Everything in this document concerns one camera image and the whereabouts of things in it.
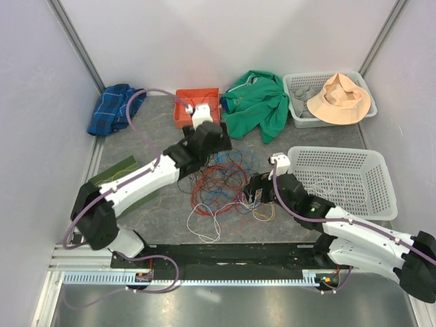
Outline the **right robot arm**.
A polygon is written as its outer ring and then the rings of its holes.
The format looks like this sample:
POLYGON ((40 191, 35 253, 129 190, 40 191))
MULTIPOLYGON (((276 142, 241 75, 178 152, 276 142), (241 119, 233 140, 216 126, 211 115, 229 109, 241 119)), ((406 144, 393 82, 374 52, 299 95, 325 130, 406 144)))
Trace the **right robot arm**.
POLYGON ((255 174, 244 186, 248 201, 274 202, 308 230, 321 236, 313 263, 335 263, 383 276, 422 302, 435 303, 435 237, 397 232, 358 218, 331 201, 307 193, 293 174, 255 174))

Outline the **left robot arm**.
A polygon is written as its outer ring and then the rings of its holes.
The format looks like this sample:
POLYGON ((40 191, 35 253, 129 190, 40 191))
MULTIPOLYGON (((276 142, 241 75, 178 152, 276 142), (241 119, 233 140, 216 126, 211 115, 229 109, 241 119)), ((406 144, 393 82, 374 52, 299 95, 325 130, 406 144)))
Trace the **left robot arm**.
POLYGON ((186 126, 183 133, 180 142, 147 165, 100 186, 87 182, 80 187, 70 216, 71 228, 78 229, 92 250, 108 248, 125 255, 135 268, 147 265, 146 243, 137 232, 119 227, 118 217, 151 193, 199 171, 212 155, 232 148, 224 122, 186 126))

